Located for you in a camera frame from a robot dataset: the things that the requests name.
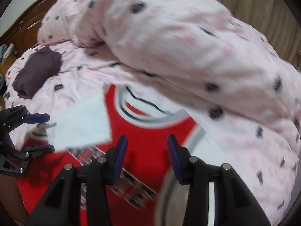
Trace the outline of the pink cat-print quilt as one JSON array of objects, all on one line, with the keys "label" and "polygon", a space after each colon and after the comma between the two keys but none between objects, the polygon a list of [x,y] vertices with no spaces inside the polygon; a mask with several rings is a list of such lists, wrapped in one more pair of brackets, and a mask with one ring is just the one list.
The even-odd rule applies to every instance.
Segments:
[{"label": "pink cat-print quilt", "polygon": [[300,151],[300,73],[216,0],[58,0],[37,40],[103,42],[125,65],[255,120]]}]

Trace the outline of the pink cat-print bed sheet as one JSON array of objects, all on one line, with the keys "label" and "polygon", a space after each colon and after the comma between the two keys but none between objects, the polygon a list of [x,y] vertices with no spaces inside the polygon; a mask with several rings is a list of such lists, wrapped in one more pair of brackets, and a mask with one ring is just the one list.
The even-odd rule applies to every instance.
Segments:
[{"label": "pink cat-print bed sheet", "polygon": [[[120,63],[106,47],[83,50],[71,42],[49,47],[62,56],[57,75],[48,78],[32,99],[23,99],[13,89],[16,76],[30,55],[43,47],[27,50],[6,75],[6,107],[25,105],[33,113],[48,113],[52,121],[78,102],[108,85],[127,86],[135,96],[174,113],[184,110],[226,154],[229,163],[246,183],[271,225],[277,225],[289,205],[296,180],[299,152],[291,150],[277,131],[241,114],[220,107],[180,89],[160,76]],[[23,148],[37,126],[22,125],[11,133],[16,148]]]}]

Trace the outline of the dark wooden headboard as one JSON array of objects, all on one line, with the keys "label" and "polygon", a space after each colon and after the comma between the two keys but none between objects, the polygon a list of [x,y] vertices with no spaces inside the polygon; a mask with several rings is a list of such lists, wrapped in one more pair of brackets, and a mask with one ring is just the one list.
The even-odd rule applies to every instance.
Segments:
[{"label": "dark wooden headboard", "polygon": [[37,44],[37,33],[46,12],[57,0],[37,0],[25,10],[16,22],[1,36],[1,45],[14,45],[19,57]]}]

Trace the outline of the red basketball jersey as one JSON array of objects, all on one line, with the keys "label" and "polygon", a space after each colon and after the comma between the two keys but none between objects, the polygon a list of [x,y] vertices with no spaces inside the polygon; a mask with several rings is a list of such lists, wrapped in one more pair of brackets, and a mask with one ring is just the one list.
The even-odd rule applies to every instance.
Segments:
[{"label": "red basketball jersey", "polygon": [[49,143],[55,152],[35,160],[18,180],[24,205],[33,211],[66,164],[84,166],[103,156],[121,135],[128,151],[121,176],[107,190],[114,225],[181,225],[188,186],[176,180],[167,150],[174,134],[181,146],[219,166],[229,159],[184,110],[169,113],[134,95],[127,86],[108,85],[78,102],[51,125],[39,125],[25,147]]}]

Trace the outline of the blue-grey clothes pile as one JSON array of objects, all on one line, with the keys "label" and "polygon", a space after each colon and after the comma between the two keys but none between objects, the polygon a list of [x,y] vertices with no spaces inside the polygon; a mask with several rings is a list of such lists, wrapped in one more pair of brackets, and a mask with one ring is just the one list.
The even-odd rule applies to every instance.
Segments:
[{"label": "blue-grey clothes pile", "polygon": [[9,45],[3,44],[0,46],[0,61],[3,63],[8,56],[15,51],[14,44],[10,43]]}]

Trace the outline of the folded dark purple garment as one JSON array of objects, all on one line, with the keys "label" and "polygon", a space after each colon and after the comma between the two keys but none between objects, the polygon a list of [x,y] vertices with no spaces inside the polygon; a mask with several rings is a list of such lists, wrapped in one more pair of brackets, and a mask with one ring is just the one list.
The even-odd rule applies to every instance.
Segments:
[{"label": "folded dark purple garment", "polygon": [[43,47],[30,55],[24,68],[16,76],[13,89],[20,98],[32,99],[48,78],[58,74],[61,65],[61,54]]}]

